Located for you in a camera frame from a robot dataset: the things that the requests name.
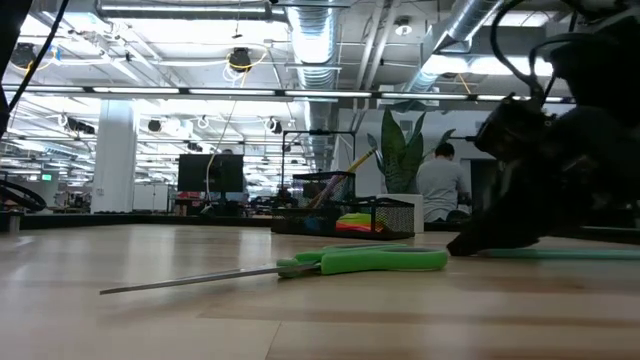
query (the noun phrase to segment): monitor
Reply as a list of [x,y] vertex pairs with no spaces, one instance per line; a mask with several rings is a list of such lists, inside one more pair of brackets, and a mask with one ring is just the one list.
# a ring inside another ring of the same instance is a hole
[[[206,172],[211,155],[180,155],[178,191],[206,192]],[[243,155],[217,154],[209,169],[209,191],[243,192]]]

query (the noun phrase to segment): scissors blade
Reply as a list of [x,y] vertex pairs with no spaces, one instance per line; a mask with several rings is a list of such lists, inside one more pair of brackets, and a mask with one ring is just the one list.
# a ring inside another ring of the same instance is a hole
[[288,267],[265,265],[265,266],[260,266],[252,269],[234,269],[234,270],[215,272],[211,274],[189,276],[189,277],[179,278],[175,280],[160,281],[160,282],[155,282],[151,284],[107,289],[107,290],[100,291],[100,295],[117,294],[117,293],[130,292],[130,291],[159,289],[159,288],[165,288],[165,287],[197,284],[197,283],[208,282],[208,281],[234,279],[234,278],[241,278],[241,277],[255,276],[255,275],[308,271],[308,270],[315,270],[319,268],[320,268],[320,264],[303,264],[303,265],[288,266]]

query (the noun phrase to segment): ceiling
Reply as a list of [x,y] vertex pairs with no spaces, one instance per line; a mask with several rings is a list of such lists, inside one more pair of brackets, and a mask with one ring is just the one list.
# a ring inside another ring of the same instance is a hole
[[[19,41],[35,44],[37,52],[49,33],[52,14],[43,11],[49,10],[47,6],[50,6],[51,1],[34,3]],[[191,16],[192,12],[174,11],[170,18],[160,18],[161,16],[155,16],[153,11],[149,11],[144,13],[146,18],[101,17],[99,12],[91,9],[92,6],[95,7],[94,1],[72,0],[55,37],[53,51],[49,52],[31,84],[248,89],[301,87],[291,43],[291,29],[286,22],[243,20],[245,13],[234,9],[248,5],[238,2],[229,4],[204,0],[146,0],[136,3],[169,8],[185,4],[219,5],[228,7],[231,15],[227,16],[228,20],[213,20],[206,12],[203,12],[202,16],[194,17]],[[252,1],[249,5],[254,6],[255,3],[264,7],[264,3],[257,1]],[[296,0],[281,0],[280,3],[296,4]],[[326,6],[332,2],[306,0],[306,3]],[[378,29],[371,29],[376,1],[337,3],[346,5],[344,8],[334,9],[339,11],[339,27],[338,38],[335,39],[338,55],[333,66],[338,70],[335,86],[344,90],[358,87],[356,79],[366,50],[368,34],[377,33],[374,42],[377,44],[382,39],[388,21],[395,23],[402,17],[408,17],[406,23],[411,27],[411,32],[398,35],[395,32],[397,26],[391,27],[393,31],[390,32],[382,52],[381,65],[377,67],[372,78],[373,89],[381,89],[382,86],[400,91],[402,85],[423,66],[424,54],[421,52],[424,50],[423,41],[427,29],[430,25],[445,21],[452,8],[452,1],[445,0],[399,1],[394,18],[389,19],[391,11],[387,2]],[[109,0],[108,4],[125,4],[125,0]],[[273,7],[276,15],[286,9],[286,6]],[[507,14],[501,22],[501,29],[504,29],[501,37],[503,52],[514,57],[524,56],[525,51],[534,45],[536,39],[546,35],[549,24],[557,26],[558,23],[566,22],[567,14],[567,9],[560,1],[525,3],[516,11]],[[515,91],[527,95],[527,88],[491,58],[487,35],[488,29],[483,26],[473,38],[469,54],[440,59],[443,60],[442,66],[447,69],[457,64],[456,61],[464,59],[464,68],[459,70],[462,73],[458,74],[448,70],[449,73],[438,78],[434,88],[441,93],[506,95]],[[244,76],[229,71],[227,56],[234,48],[249,49],[252,68]],[[370,64],[369,72],[373,70],[372,67]],[[546,76],[540,78],[541,82],[546,83],[551,71],[549,65],[540,62],[536,69],[540,75],[546,73]],[[20,83],[24,73],[24,69],[10,66],[4,74],[3,84]],[[551,95],[570,94],[566,84],[558,81]],[[72,185],[90,182],[96,140],[87,138],[88,140],[82,142],[69,141],[76,134],[65,129],[64,124],[68,118],[73,118],[93,126],[99,132],[101,101],[99,97],[25,94],[17,111],[12,114],[8,137],[0,147],[2,169],[20,176],[36,175],[36,172],[43,168],[57,169],[62,172],[61,179]],[[230,148],[235,153],[247,155],[245,173],[248,174],[252,188],[258,192],[272,191],[279,179],[281,146],[278,144],[282,141],[282,135],[273,134],[268,130],[271,126],[269,119],[280,121],[285,130],[307,130],[309,126],[308,119],[305,118],[307,114],[304,101],[231,101],[213,98],[137,98],[133,101],[136,102],[141,116],[137,182],[175,182],[177,157],[191,151],[187,150],[184,142],[172,143],[171,139],[190,138],[193,142],[200,143],[205,153],[209,153],[214,151],[217,140],[222,137],[221,148]],[[444,103],[430,105],[432,106],[428,111],[445,108]],[[476,105],[477,103],[467,103],[464,106],[460,102],[454,105],[449,103],[446,110],[449,116],[464,121],[459,119],[470,118],[463,115],[464,112],[475,111],[472,114],[478,115],[478,111],[487,110],[486,106],[480,105],[474,108]],[[338,128],[348,130],[353,119],[353,103],[351,100],[341,101],[340,107]],[[380,115],[376,107],[373,103],[369,106],[371,111],[366,117],[365,130],[377,126],[376,123],[379,124]],[[417,118],[412,112],[402,116]],[[163,123],[161,132],[151,132],[148,129],[149,121],[152,120]],[[227,121],[229,126],[224,130]],[[470,124],[471,121],[473,125],[469,125],[469,128],[475,127],[476,120],[469,120]],[[433,125],[434,128],[430,129],[429,126],[427,122],[423,129],[426,134],[435,134],[442,127]],[[20,141],[16,139],[18,136],[26,137],[27,140]],[[28,140],[35,137],[38,138],[37,141]],[[245,145],[238,144],[239,141],[244,141]],[[314,160],[312,142],[306,139],[306,135],[297,141],[300,141],[300,145],[293,146],[287,154],[287,179],[292,174],[305,173],[319,167]],[[329,146],[325,151],[331,153],[331,143],[327,145]]]

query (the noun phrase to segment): black desk organizer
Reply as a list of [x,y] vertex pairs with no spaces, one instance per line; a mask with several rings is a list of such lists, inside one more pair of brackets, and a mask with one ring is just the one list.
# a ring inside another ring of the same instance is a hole
[[[348,213],[371,214],[369,231],[338,231],[338,219]],[[360,198],[350,201],[325,201],[317,209],[273,209],[271,231],[357,238],[366,240],[400,240],[413,237],[413,204],[388,198]]]

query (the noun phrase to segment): gray shirt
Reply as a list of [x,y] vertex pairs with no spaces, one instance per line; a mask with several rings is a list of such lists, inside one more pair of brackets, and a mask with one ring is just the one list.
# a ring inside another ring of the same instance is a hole
[[462,167],[453,161],[436,158],[420,166],[416,185],[422,194],[424,221],[446,220],[458,206],[458,192],[469,192]]

